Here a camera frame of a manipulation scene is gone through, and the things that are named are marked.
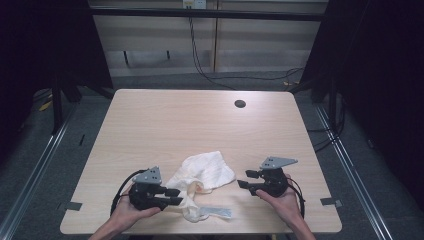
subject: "metal rail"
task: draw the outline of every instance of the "metal rail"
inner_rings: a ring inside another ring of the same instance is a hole
[[[319,104],[316,106],[316,111],[324,127],[326,129],[330,129],[329,118],[324,107]],[[362,182],[362,179],[359,177],[359,174],[356,171],[356,168],[352,160],[350,159],[346,148],[343,146],[342,141],[338,136],[336,136],[335,133],[333,133],[332,130],[327,131],[327,134],[330,140],[333,140],[332,145],[334,147],[334,150],[336,151],[340,159],[340,162],[350,180],[350,183],[352,184],[353,189],[355,190],[356,195],[359,198],[359,201],[362,204],[362,207],[365,210],[365,213],[368,216],[368,219],[370,220],[372,227],[374,228],[375,233],[377,234],[378,239],[392,240],[393,238],[386,225],[386,222],[384,221],[376,205],[374,204],[374,201],[369,195],[364,183]]]
[[[43,178],[44,173],[46,172],[47,167],[49,166],[49,163],[51,162],[51,159],[63,138],[63,135],[66,132],[68,123],[76,110],[76,106],[76,104],[73,105],[72,109],[68,114],[68,117],[65,119],[57,133],[50,137],[50,140],[47,143],[43,154],[41,154],[37,165],[32,171],[31,176],[28,178],[24,188],[20,192],[12,208],[9,210],[2,224],[0,225],[1,240],[12,239],[26,209],[28,208],[31,202],[32,196],[37,190],[37,187],[41,182],[41,179]]]

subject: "person's wrist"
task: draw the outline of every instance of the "person's wrist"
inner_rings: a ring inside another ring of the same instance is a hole
[[[289,219],[287,219],[286,223],[287,225],[293,229],[293,228],[299,228],[302,223],[304,222],[302,216],[300,214],[292,214]]]

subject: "towel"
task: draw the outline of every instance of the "towel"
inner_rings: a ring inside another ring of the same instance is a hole
[[[199,207],[194,202],[194,195],[211,193],[213,189],[234,180],[234,171],[227,166],[221,152],[215,151],[191,156],[184,160],[166,187],[181,191],[179,197],[182,197],[183,201],[178,208],[182,209],[186,220],[198,222],[207,219],[210,213],[225,212],[225,216],[228,217],[228,209]]]

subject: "wire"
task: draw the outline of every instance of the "wire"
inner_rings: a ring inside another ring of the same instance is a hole
[[[112,200],[112,206],[110,207],[110,215],[112,216],[113,211],[115,211],[116,205],[118,204],[119,199],[121,198],[121,196],[125,196],[124,194],[121,195],[122,189],[124,189],[125,185],[127,185],[127,182],[134,177],[135,175],[139,174],[139,173],[143,173],[146,170],[138,170],[137,172],[132,173],[129,177],[127,177],[127,179],[125,179],[125,181],[122,183],[121,187],[119,187],[118,192],[116,193],[115,197]]]
[[[315,149],[314,150],[315,153],[318,153],[319,151],[322,151],[323,149],[325,149],[326,147],[328,147],[330,144],[334,143],[341,136],[341,134],[343,132],[343,129],[344,129],[345,117],[346,117],[346,101],[345,101],[344,98],[342,98],[341,103],[342,103],[342,107],[341,107],[340,112],[339,112],[339,119],[340,120],[339,120],[339,123],[337,124],[337,129],[336,129],[335,136],[333,137],[333,139],[325,140],[325,141],[319,142],[317,144],[314,144],[313,146],[316,147],[316,146],[321,145],[321,144],[323,144],[323,143],[325,143],[325,142],[328,141],[324,146],[322,146],[322,147],[320,147],[318,149]]]
[[[289,86],[290,86],[290,81],[288,79],[289,76],[297,73],[298,71],[303,70],[304,68],[292,68],[287,70],[286,74],[283,76],[279,76],[279,77],[274,77],[274,78],[259,78],[259,77],[246,77],[246,76],[240,76],[240,77],[211,77],[211,76],[207,76],[202,69],[202,66],[200,64],[200,60],[199,60],[199,56],[197,54],[197,46],[196,46],[196,41],[195,41],[195,37],[194,37],[194,27],[193,27],[193,19],[190,17],[189,18],[189,23],[190,23],[190,35],[191,35],[191,44],[192,44],[192,55],[193,55],[193,61],[194,61],[194,66],[196,67],[197,72],[203,76],[206,80],[208,80],[210,83],[215,84],[215,85],[219,85],[225,88],[229,88],[231,90],[236,90],[233,87],[221,84],[221,83],[217,83],[214,82],[212,80],[221,80],[221,79],[254,79],[254,80],[264,80],[264,81],[274,81],[274,80],[280,80],[280,79],[284,79],[287,78],[287,87],[284,91],[287,91]]]

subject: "hand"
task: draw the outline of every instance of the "hand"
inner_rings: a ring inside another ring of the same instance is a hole
[[[286,174],[288,183],[292,185],[290,175]],[[287,188],[283,195],[274,198],[263,190],[256,190],[256,195],[262,200],[268,202],[277,212],[278,216],[293,230],[294,234],[299,240],[315,239],[309,226],[299,211],[296,193],[293,189]]]
[[[112,216],[90,237],[91,240],[111,239],[132,227],[140,219],[151,217],[161,211],[158,207],[142,211],[136,209],[128,196],[130,188],[131,186],[125,190]]]

